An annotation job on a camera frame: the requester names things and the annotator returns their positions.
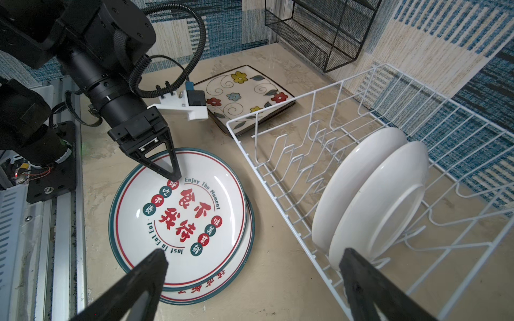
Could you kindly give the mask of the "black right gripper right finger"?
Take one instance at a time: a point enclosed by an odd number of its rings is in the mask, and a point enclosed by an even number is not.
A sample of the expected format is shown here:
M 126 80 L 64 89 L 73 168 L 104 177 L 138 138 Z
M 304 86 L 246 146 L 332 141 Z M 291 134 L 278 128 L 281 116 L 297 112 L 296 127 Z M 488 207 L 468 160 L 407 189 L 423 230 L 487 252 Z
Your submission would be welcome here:
M 339 264 L 354 320 L 435 320 L 353 248 Z

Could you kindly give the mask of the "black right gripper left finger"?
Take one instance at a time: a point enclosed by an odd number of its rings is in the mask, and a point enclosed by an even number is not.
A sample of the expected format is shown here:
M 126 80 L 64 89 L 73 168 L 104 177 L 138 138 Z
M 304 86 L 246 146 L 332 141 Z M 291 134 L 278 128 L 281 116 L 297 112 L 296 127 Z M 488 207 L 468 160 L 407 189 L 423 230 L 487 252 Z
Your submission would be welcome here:
M 152 251 L 74 320 L 153 320 L 163 291 L 168 262 L 161 249 Z

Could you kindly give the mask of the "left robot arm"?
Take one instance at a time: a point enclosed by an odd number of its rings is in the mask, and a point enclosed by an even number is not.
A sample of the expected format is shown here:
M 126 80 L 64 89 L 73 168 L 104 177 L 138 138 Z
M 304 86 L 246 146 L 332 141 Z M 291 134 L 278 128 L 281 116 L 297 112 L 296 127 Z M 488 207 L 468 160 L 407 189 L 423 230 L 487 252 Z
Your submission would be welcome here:
M 33 69 L 59 61 L 121 151 L 178 181 L 182 174 L 168 124 L 145 100 L 178 89 L 191 68 L 164 88 L 139 87 L 156 40 L 149 16 L 167 9 L 190 12 L 175 3 L 142 9 L 131 1 L 2 1 L 1 51 Z

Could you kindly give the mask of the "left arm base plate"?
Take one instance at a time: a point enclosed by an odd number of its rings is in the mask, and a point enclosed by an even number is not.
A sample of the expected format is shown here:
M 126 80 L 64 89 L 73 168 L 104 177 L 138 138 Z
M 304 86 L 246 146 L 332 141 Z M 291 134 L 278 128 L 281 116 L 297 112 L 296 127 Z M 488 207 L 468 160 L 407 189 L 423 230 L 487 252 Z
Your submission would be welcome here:
M 30 204 L 76 190 L 76 125 L 72 121 L 57 123 L 54 131 L 66 143 L 68 153 L 63 161 L 52 163 L 45 171 L 29 179 L 26 201 Z

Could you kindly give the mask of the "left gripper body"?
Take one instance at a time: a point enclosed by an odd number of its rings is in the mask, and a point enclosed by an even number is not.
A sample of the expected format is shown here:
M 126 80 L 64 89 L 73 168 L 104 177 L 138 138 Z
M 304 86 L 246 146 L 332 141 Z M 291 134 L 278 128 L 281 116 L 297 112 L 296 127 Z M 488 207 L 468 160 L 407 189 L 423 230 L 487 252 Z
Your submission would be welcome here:
M 108 135 L 127 156 L 145 156 L 159 144 L 169 143 L 168 125 L 155 106 L 111 128 Z

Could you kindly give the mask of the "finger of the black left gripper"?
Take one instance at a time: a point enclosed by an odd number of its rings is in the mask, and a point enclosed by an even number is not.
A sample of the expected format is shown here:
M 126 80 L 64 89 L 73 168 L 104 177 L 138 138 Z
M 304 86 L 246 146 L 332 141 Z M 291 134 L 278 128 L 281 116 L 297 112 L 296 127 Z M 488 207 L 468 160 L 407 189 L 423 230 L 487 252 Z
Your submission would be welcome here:
M 129 140 L 128 156 L 172 182 L 182 178 L 168 128 L 158 133 L 148 132 L 140 139 Z

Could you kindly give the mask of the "white round plate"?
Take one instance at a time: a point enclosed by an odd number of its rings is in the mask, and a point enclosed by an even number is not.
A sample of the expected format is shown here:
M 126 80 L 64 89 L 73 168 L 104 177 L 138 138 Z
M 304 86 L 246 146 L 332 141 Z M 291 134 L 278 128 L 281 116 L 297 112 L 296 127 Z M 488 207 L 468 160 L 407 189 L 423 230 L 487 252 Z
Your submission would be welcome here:
M 407 142 L 403 131 L 383 128 L 359 143 L 340 164 L 321 196 L 313 219 L 312 240 L 320 251 L 329 252 L 343 214 L 369 176 Z
M 176 156 L 180 180 L 135 167 L 108 219 L 111 249 L 124 271 L 153 250 L 164 252 L 166 291 L 192 288 L 222 271 L 250 222 L 243 185 L 226 161 L 198 148 L 179 148 Z
M 347 248 L 373 261 L 400 237 L 418 211 L 428 175 L 428 151 L 419 141 L 393 152 L 362 185 L 339 222 L 329 248 L 339 271 Z
M 160 301 L 165 304 L 187 306 L 202 303 L 213 298 L 227 288 L 241 273 L 250 257 L 255 237 L 255 215 L 250 199 L 246 198 L 247 218 L 249 226 L 245 229 L 242 245 L 238 248 L 234 257 L 216 275 L 199 286 L 178 292 L 162 292 Z

